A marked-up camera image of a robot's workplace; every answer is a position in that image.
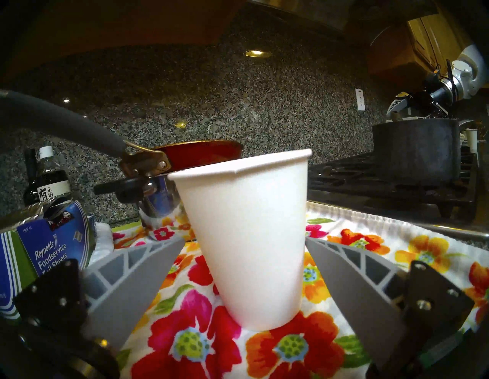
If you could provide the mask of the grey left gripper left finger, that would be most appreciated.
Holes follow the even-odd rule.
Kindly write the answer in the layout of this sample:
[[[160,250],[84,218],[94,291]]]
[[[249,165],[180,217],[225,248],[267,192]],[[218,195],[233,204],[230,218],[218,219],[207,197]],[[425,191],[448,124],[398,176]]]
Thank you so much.
[[[101,338],[119,350],[185,244],[181,237],[117,249],[84,270],[75,259],[42,274],[14,298],[23,320],[57,334]]]

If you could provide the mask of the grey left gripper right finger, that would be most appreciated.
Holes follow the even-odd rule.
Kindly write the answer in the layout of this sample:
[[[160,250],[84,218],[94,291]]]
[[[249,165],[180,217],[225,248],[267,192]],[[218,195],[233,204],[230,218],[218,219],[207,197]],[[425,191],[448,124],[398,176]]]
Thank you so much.
[[[374,369],[420,366],[461,329],[474,301],[428,263],[408,271],[369,250],[306,238],[326,286]]]

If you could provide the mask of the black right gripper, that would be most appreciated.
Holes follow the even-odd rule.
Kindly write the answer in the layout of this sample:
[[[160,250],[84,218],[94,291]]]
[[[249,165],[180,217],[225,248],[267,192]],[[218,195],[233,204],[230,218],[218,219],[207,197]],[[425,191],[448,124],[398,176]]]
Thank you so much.
[[[439,74],[427,74],[423,81],[423,90],[415,93],[415,109],[420,113],[429,113],[429,117],[450,117],[450,108],[455,102],[453,80]],[[388,117],[407,117],[407,108],[412,96],[396,96],[388,107]]]

